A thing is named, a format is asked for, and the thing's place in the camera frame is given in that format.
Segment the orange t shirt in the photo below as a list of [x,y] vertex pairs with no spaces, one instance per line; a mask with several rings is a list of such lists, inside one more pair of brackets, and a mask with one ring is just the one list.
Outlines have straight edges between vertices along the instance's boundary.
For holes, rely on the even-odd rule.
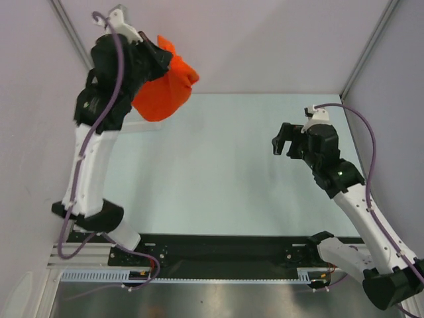
[[176,52],[174,44],[157,36],[161,49],[173,54],[168,72],[146,82],[132,101],[132,107],[148,122],[160,122],[172,116],[191,96],[198,73]]

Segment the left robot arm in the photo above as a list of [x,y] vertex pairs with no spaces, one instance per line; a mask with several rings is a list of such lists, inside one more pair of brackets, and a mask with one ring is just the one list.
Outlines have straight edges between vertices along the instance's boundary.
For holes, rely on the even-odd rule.
[[94,67],[76,100],[76,148],[68,188],[52,204],[53,214],[123,246],[123,258],[132,265],[144,261],[146,249],[140,234],[124,220],[124,209],[104,199],[105,177],[133,99],[145,83],[168,72],[173,57],[143,32],[139,35],[139,41],[130,41],[106,34],[91,49]]

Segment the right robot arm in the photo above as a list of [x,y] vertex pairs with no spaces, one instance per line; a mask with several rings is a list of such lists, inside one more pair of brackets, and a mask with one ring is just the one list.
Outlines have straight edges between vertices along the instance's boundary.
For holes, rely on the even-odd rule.
[[[422,292],[423,282],[417,276],[423,273],[423,261],[401,244],[385,220],[375,220],[380,210],[367,206],[365,180],[352,162],[341,158],[334,126],[318,124],[305,129],[283,123],[272,139],[273,153],[280,155],[286,142],[291,144],[288,157],[307,164],[316,184],[342,209],[369,251],[361,254],[323,231],[307,239],[307,261],[314,266],[327,262],[346,272],[361,283],[368,299],[380,310]],[[400,244],[398,249],[394,242]]]

